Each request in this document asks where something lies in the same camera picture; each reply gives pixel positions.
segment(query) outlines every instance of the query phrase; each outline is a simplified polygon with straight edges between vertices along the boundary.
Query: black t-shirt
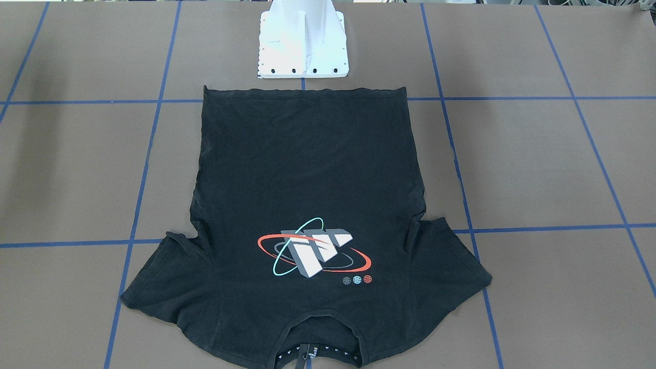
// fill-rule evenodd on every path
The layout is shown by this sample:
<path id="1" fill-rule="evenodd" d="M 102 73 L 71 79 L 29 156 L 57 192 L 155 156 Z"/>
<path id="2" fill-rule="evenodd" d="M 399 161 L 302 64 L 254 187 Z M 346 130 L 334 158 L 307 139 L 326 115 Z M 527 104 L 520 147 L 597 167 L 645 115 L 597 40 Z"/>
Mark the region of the black t-shirt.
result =
<path id="1" fill-rule="evenodd" d="M 421 342 L 491 276 L 426 206 L 405 89 L 205 88 L 191 204 L 124 304 L 207 352 L 354 366 Z"/>

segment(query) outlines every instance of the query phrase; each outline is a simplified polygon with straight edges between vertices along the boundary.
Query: logo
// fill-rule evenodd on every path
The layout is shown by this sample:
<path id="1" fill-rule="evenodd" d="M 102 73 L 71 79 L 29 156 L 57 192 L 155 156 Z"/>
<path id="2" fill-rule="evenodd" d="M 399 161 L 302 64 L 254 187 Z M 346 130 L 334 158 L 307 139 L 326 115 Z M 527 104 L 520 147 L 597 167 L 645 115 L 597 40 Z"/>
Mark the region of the logo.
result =
<path id="1" fill-rule="evenodd" d="M 315 221 L 321 222 L 321 228 L 305 229 Z M 273 252 L 270 252 L 262 241 L 272 238 L 282 238 L 284 241 L 275 244 Z M 323 219 L 317 217 L 305 222 L 296 230 L 281 230 L 279 234 L 262 236 L 257 240 L 257 245 L 267 255 L 276 259 L 272 268 L 274 275 L 283 276 L 298 269 L 301 275 L 311 278 L 321 271 L 363 272 L 371 268 L 371 259 L 368 256 L 354 248 L 344 247 L 352 240 L 353 236 L 344 229 L 324 229 Z M 356 262 L 352 256 L 361 259 L 362 266 L 353 268 Z M 294 267 L 285 272 L 278 272 L 277 265 L 280 260 Z"/>

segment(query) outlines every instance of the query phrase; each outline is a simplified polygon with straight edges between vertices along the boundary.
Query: gray floor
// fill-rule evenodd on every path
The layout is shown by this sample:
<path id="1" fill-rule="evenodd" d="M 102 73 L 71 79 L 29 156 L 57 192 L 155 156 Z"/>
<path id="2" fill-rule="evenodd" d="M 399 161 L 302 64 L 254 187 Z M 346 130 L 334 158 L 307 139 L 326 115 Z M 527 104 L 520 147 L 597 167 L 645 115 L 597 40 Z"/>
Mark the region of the gray floor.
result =
<path id="1" fill-rule="evenodd" d="M 339 4 L 350 75 L 271 81 L 267 7 L 0 4 L 0 368 L 235 368 L 116 303 L 194 235 L 203 84 L 407 86 L 427 217 L 494 280 L 371 368 L 656 368 L 648 12 Z"/>

